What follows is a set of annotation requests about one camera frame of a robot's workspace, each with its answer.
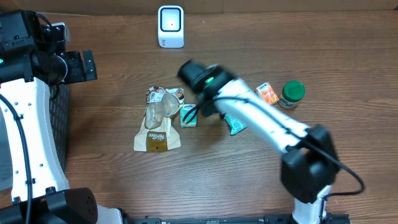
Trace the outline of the brown white snack bag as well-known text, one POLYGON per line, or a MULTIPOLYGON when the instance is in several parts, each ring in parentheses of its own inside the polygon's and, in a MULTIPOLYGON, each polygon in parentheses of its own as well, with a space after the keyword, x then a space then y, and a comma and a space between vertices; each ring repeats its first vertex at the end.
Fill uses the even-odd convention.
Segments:
POLYGON ((133 149, 141 152, 165 152, 181 146, 180 135, 172 126, 185 101, 182 88, 152 86, 146 91, 146 110, 133 149))

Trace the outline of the green tissue pack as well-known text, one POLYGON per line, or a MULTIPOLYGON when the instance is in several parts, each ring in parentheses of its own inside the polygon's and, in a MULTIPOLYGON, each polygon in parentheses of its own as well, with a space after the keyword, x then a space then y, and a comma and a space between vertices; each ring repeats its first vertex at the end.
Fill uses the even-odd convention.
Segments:
POLYGON ((182 128, 197 125, 197 108, 195 104, 184 104, 180 109, 180 125, 182 128))

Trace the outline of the teal wet wipes pack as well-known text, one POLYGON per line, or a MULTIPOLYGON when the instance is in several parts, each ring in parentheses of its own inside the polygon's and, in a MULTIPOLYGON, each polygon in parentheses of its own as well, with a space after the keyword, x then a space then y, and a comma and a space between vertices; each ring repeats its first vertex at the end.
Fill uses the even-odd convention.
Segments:
POLYGON ((247 125, 244 124, 242 121, 240 121, 238 118, 235 118, 234 116, 231 116, 229 114, 226 114, 224 116, 224 120, 227 122, 229 125, 231 132, 230 135, 235 135, 241 132, 242 130, 247 128, 247 125))

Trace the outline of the orange tissue pack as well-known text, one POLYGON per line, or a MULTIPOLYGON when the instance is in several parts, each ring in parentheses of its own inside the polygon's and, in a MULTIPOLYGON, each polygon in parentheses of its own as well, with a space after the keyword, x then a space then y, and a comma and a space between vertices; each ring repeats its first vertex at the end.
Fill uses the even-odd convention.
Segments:
POLYGON ((265 82, 262 85, 259 85, 255 89, 255 92, 269 105, 274 105, 279 101, 279 97, 277 96, 269 82, 265 82))

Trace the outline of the green lid jar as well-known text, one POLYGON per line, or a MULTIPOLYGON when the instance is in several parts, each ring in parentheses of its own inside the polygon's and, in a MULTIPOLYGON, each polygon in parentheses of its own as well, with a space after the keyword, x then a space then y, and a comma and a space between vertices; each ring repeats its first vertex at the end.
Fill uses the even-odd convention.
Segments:
POLYGON ((286 109, 296 107, 305 96, 305 87, 303 83, 292 80, 287 82, 279 96, 278 104, 286 109))

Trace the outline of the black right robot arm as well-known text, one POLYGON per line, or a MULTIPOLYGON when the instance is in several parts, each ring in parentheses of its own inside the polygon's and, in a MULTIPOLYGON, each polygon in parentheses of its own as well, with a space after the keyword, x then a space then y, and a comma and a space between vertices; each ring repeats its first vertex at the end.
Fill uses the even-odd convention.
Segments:
POLYGON ((328 223, 326 199, 339 172, 329 131, 309 127, 265 103, 235 74, 220 65, 189 60, 178 70, 198 100, 191 113, 231 115, 265 141, 280 159, 280 179, 295 199, 294 223, 328 223))

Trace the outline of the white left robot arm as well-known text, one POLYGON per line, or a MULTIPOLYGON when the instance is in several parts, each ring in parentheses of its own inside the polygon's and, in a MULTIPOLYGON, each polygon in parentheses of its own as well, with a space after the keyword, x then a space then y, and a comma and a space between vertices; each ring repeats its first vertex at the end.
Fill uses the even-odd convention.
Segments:
POLYGON ((11 152, 12 205, 2 223, 127 223, 120 208, 69 186, 50 119, 51 87, 97 79, 93 53, 66 51, 65 24, 34 11, 1 14, 1 109, 11 152))

